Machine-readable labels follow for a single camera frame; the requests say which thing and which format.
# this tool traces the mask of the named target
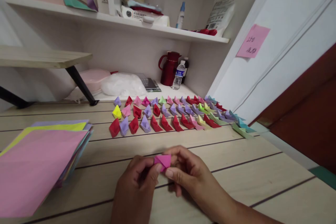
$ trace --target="bottle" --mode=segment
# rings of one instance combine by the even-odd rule
[[[185,2],[182,2],[182,6],[180,9],[180,14],[178,15],[177,22],[176,22],[176,27],[177,29],[182,29],[182,23],[183,23],[183,18],[184,18],[184,9],[185,9]]]
[[[184,74],[184,70],[185,70],[184,64],[185,64],[185,61],[181,60],[179,66],[176,69],[175,79],[174,79],[173,85],[171,87],[174,90],[179,90],[180,89],[183,74]]]
[[[189,62],[188,62],[188,57],[184,57],[183,58],[185,63],[184,63],[184,66],[185,66],[185,71],[184,71],[184,74],[183,74],[183,78],[182,78],[182,84],[184,83],[184,80],[186,79],[186,75],[187,75],[187,70],[189,68]]]

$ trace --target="floor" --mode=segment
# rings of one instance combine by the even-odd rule
[[[310,158],[303,155],[298,150],[294,149],[292,146],[290,146],[285,141],[281,140],[279,137],[274,135],[270,132],[269,129],[262,126],[260,123],[255,122],[252,126],[252,129],[260,133],[260,135],[265,138],[267,141],[272,143],[274,146],[276,146],[278,149],[286,153],[288,156],[290,156],[292,159],[294,159],[297,163],[302,165],[306,169],[315,168],[318,166],[317,163],[315,163]]]

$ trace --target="water bottle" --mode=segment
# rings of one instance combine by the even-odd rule
[[[173,82],[173,86],[171,87],[174,90],[179,90],[180,89],[183,74],[184,74],[184,71],[186,70],[186,68],[184,66],[185,63],[186,62],[184,60],[182,60],[179,64],[179,66],[176,69],[175,79],[174,79],[174,82]]]

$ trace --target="bottle label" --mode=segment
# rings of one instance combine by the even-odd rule
[[[175,76],[177,77],[183,77],[184,71],[176,70]]]

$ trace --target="pink sticky note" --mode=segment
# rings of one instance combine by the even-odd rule
[[[163,172],[165,169],[170,167],[171,160],[172,160],[171,155],[158,155],[154,157],[154,164],[156,163],[162,164],[162,168],[160,172]]]
[[[269,32],[269,28],[254,24],[241,45],[237,56],[255,58]]]
[[[35,130],[0,158],[0,218],[32,216],[88,131]]]

